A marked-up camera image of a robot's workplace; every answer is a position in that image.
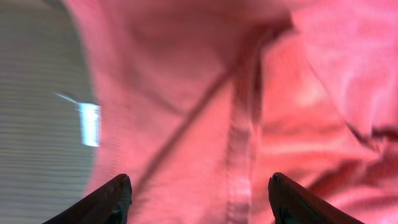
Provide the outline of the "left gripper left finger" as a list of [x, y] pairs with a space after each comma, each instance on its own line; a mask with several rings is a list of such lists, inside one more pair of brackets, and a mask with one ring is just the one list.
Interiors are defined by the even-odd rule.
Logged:
[[119, 174], [44, 224], [126, 224], [131, 204], [130, 178]]

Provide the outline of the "red orange t-shirt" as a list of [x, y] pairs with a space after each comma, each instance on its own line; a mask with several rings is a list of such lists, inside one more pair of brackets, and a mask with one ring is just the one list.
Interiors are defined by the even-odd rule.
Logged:
[[397, 1], [67, 1], [129, 223], [272, 223], [281, 172], [397, 222]]

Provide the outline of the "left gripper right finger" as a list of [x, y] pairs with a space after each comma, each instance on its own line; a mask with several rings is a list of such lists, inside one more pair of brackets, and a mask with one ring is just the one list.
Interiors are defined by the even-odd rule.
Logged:
[[276, 224], [363, 224], [280, 172], [269, 179], [268, 192]]

